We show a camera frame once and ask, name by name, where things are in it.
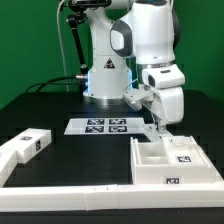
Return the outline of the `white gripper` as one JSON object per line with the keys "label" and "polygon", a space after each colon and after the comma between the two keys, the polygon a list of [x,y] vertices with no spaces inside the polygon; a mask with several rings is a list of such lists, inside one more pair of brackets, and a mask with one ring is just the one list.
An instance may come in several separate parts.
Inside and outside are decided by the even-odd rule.
{"label": "white gripper", "polygon": [[149,106],[156,130],[166,130],[166,124],[178,123],[184,115],[184,96],[182,85],[185,76],[176,65],[161,68],[147,68],[142,71],[145,86],[152,93],[153,101]]}

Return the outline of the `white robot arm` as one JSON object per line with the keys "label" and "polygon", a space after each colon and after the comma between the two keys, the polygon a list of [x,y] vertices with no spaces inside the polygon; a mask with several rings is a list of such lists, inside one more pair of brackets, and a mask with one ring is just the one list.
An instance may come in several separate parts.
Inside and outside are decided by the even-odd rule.
{"label": "white robot arm", "polygon": [[173,2],[69,0],[70,27],[88,21],[92,36],[85,100],[146,108],[158,131],[183,119],[185,76],[175,64],[178,22]]}

